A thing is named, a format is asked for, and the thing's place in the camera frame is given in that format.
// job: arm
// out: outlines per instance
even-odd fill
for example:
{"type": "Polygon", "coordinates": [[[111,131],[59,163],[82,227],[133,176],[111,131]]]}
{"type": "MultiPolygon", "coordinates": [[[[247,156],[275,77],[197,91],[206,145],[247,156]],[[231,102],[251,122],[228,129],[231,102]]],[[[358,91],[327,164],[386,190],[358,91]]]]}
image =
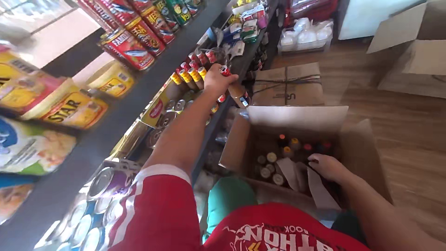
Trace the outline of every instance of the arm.
{"type": "Polygon", "coordinates": [[[220,66],[212,65],[204,80],[204,92],[162,133],[143,168],[155,164],[172,164],[189,175],[192,173],[211,108],[229,84],[238,79],[238,75],[222,76],[220,66]]]}
{"type": "Polygon", "coordinates": [[[308,159],[311,161],[310,166],[322,176],[342,186],[372,250],[444,250],[442,242],[403,217],[367,182],[351,173],[335,158],[313,154],[308,159]]]}

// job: store shelf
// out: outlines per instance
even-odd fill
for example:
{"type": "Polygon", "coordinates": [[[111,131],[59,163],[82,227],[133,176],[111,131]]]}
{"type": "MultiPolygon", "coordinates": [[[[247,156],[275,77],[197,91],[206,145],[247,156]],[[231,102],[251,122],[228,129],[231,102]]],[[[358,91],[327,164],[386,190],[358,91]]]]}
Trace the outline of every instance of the store shelf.
{"type": "MultiPolygon", "coordinates": [[[[268,10],[269,14],[268,24],[271,21],[271,18],[275,15],[277,3],[278,3],[277,0],[270,1],[270,9],[268,10]]],[[[249,68],[251,60],[254,58],[256,54],[256,50],[262,41],[266,29],[267,28],[262,29],[260,31],[259,36],[257,37],[255,43],[245,45],[245,51],[243,53],[243,56],[235,57],[231,61],[231,73],[238,74],[240,76],[238,80],[239,83],[243,81],[246,71],[249,68]]],[[[229,96],[226,99],[226,101],[220,105],[218,111],[212,116],[212,120],[207,125],[206,130],[204,132],[203,144],[200,149],[200,155],[198,159],[195,161],[195,167],[194,170],[192,171],[192,184],[194,184],[195,181],[197,180],[198,175],[200,174],[200,171],[203,168],[203,165],[206,161],[207,155],[209,153],[209,150],[211,149],[212,144],[215,144],[215,137],[218,131],[221,129],[222,123],[226,118],[226,113],[228,109],[234,104],[235,104],[234,100],[229,96]]]]}
{"type": "Polygon", "coordinates": [[[42,177],[10,221],[0,226],[2,250],[32,250],[49,227],[63,217],[79,189],[228,3],[229,0],[207,0],[205,8],[176,33],[176,39],[154,65],[138,74],[139,82],[130,93],[113,100],[94,127],[78,132],[78,144],[59,170],[42,177]]]}

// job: can lid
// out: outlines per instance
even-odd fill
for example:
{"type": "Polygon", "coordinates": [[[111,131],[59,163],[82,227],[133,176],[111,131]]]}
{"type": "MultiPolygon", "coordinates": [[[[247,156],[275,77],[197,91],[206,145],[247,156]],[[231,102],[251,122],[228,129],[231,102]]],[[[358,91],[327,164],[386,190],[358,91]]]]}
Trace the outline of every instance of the can lid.
{"type": "Polygon", "coordinates": [[[88,196],[92,199],[101,196],[112,181],[113,173],[114,169],[112,167],[102,169],[91,183],[90,190],[88,190],[88,196]]]}

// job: white stripe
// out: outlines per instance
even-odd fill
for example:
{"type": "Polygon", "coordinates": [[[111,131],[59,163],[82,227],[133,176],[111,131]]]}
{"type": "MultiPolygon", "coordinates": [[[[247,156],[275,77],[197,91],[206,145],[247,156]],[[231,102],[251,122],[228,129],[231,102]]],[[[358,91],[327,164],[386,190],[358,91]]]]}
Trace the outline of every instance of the white stripe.
{"type": "Polygon", "coordinates": [[[169,164],[156,164],[150,167],[146,167],[142,169],[135,177],[133,183],[136,182],[139,183],[139,181],[143,181],[146,177],[153,176],[153,175],[173,175],[179,178],[182,178],[183,180],[187,181],[187,183],[190,183],[190,178],[187,175],[185,171],[182,169],[169,164]]]}

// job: yellow margarine container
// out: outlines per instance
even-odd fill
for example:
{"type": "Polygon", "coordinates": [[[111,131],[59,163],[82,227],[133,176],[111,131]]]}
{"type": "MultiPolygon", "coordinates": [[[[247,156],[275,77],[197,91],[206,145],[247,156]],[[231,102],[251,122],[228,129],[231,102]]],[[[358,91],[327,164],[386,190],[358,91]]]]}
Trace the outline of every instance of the yellow margarine container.
{"type": "Polygon", "coordinates": [[[88,87],[115,97],[123,95],[134,83],[130,73],[117,61],[104,65],[87,80],[88,87]]]}
{"type": "Polygon", "coordinates": [[[35,118],[87,129],[102,117],[107,108],[108,105],[104,101],[88,96],[68,78],[57,90],[23,114],[21,119],[35,118]]]}

